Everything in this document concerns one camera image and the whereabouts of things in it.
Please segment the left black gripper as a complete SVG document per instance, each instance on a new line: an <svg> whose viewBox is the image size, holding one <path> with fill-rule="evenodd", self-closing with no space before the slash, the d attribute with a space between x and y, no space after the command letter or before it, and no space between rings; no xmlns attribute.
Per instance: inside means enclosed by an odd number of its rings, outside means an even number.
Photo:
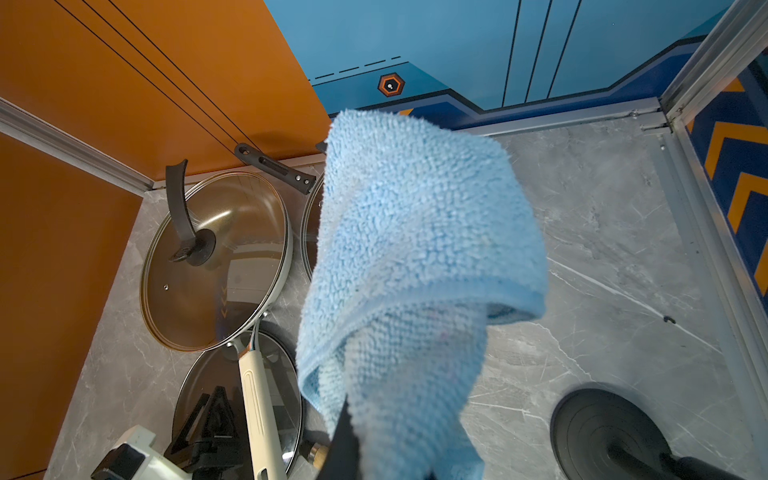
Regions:
<svg viewBox="0 0 768 480"><path fill-rule="evenodd" d="M223 479L244 465L242 441L223 386L202 394L164 457L192 479Z"/></svg>

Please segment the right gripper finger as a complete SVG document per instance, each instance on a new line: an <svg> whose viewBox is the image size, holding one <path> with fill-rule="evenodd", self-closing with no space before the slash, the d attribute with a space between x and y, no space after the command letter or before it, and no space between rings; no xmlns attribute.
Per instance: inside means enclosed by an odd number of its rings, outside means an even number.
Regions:
<svg viewBox="0 0 768 480"><path fill-rule="evenodd" d="M357 480L360 478L359 440L353 431L348 401L345 401L318 480Z"/></svg>

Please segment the large glass pot lid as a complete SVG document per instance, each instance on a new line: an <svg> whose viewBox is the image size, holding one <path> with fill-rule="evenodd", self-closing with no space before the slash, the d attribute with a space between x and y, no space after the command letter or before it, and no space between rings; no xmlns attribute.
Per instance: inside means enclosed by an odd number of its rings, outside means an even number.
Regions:
<svg viewBox="0 0 768 480"><path fill-rule="evenodd" d="M169 213L146 256L140 300L162 345L197 352L244 333L276 301L293 232L284 200L263 176L223 173L187 189L186 167L166 169Z"/></svg>

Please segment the light blue microfibre cloth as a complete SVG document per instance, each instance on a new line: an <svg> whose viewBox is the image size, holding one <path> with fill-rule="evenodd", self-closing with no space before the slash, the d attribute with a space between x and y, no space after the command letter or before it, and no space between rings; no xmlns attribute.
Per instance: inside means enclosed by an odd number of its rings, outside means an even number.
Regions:
<svg viewBox="0 0 768 480"><path fill-rule="evenodd" d="M359 479L482 478L460 416L488 330L541 318L547 292L543 236L497 141L335 117L298 381L331 441L348 401Z"/></svg>

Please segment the black round stand with post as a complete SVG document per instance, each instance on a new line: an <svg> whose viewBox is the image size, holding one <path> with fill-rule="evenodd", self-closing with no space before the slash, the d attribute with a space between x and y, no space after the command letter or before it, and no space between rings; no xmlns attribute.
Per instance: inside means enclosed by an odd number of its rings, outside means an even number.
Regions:
<svg viewBox="0 0 768 480"><path fill-rule="evenodd" d="M564 396L550 422L555 459L568 479L734 479L694 457L678 457L638 406L597 388Z"/></svg>

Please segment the left aluminium corner post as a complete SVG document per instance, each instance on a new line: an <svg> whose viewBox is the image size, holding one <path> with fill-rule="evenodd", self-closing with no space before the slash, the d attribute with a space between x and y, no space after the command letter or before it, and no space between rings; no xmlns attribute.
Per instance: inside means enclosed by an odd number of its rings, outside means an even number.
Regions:
<svg viewBox="0 0 768 480"><path fill-rule="evenodd" d="M6 99L1 99L1 133L138 196L154 189L148 176Z"/></svg>

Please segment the aluminium corner post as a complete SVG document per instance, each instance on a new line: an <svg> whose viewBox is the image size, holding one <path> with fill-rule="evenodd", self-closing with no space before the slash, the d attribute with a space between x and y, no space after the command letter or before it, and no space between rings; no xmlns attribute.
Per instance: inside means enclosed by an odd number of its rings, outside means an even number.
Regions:
<svg viewBox="0 0 768 480"><path fill-rule="evenodd" d="M686 124L767 48L767 2L737 0L660 98L670 124Z"/></svg>
<svg viewBox="0 0 768 480"><path fill-rule="evenodd" d="M154 189L148 176L6 99L1 99L1 133L138 196Z"/></svg>

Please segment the right aluminium corner post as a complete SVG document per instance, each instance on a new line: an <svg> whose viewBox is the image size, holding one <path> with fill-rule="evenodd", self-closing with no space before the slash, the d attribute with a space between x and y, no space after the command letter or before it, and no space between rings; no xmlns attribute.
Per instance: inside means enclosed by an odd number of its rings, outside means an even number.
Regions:
<svg viewBox="0 0 768 480"><path fill-rule="evenodd" d="M767 2L737 0L660 98L670 124L686 124L767 48Z"/></svg>

